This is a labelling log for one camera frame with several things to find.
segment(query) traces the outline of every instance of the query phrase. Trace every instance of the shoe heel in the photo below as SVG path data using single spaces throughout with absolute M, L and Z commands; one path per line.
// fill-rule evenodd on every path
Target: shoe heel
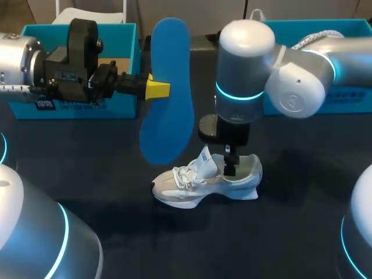
M 241 199 L 241 200 L 248 200 L 248 199 L 257 199 L 258 194 L 256 188 L 250 189 L 243 189 L 243 190 L 231 190 L 225 192 L 223 195 L 230 199 Z

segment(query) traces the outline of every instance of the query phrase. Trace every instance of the dark table surface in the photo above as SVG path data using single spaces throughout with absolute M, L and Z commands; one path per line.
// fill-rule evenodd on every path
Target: dark table surface
M 195 120 L 213 113 L 213 51 L 191 54 Z M 264 168 L 256 201 L 218 195 L 181 210 L 155 202 L 150 182 L 195 159 L 197 124 L 174 162 L 149 164 L 135 120 L 17 121 L 0 128 L 17 171 L 83 219 L 104 252 L 103 279 L 337 278 L 335 255 L 353 186 L 372 163 L 372 115 L 265 117 L 241 155 Z M 221 146 L 211 146 L 221 153 Z

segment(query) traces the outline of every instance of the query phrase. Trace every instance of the black mount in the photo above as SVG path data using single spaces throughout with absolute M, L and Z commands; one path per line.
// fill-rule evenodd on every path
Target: black mount
M 117 74 L 116 62 L 98 66 L 103 42 L 95 21 L 73 19 L 67 46 L 59 46 L 41 59 L 40 77 L 30 91 L 48 99 L 98 104 L 114 91 L 145 99 L 147 77 Z
M 239 164 L 237 149 L 248 143 L 250 124 L 234 124 L 218 115 L 205 115 L 199 122 L 199 137 L 205 142 L 225 146 L 224 175 L 235 176 L 235 165 Z

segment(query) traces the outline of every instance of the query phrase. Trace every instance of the teal bin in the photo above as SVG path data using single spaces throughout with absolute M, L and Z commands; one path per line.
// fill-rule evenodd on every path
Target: teal bin
M 68 25 L 28 25 L 22 35 L 37 38 L 46 51 L 67 44 Z M 141 50 L 135 24 L 99 24 L 99 38 L 103 41 L 100 58 L 130 58 L 129 74 L 139 74 Z M 133 119 L 137 98 L 114 92 L 111 99 L 99 105 L 53 101 L 55 110 L 38 110 L 34 103 L 10 102 L 17 119 Z
M 370 37 L 372 28 L 364 19 L 338 20 L 273 20 L 265 22 L 273 31 L 276 43 L 291 48 L 305 36 L 323 30 L 336 30 L 345 37 Z M 267 95 L 264 113 L 279 115 Z M 372 88 L 332 87 L 318 113 L 372 112 Z

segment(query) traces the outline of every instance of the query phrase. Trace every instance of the shoe sole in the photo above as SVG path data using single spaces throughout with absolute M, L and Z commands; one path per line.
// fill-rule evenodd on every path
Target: shoe sole
M 215 194 L 224 195 L 230 199 L 239 199 L 242 201 L 258 198 L 256 187 L 249 188 L 249 189 L 243 189 L 243 190 L 232 190 L 232 191 L 228 191 L 225 193 L 217 192 Z M 161 201 L 162 203 L 165 203 L 174 208 L 192 209 L 192 208 L 195 208 L 199 204 L 199 202 L 201 202 L 202 199 L 205 198 L 206 196 L 208 195 L 201 196 L 199 198 L 193 199 L 192 201 L 188 201 L 188 202 L 170 202 L 170 201 L 159 199 L 157 196 L 155 196 L 155 198 Z

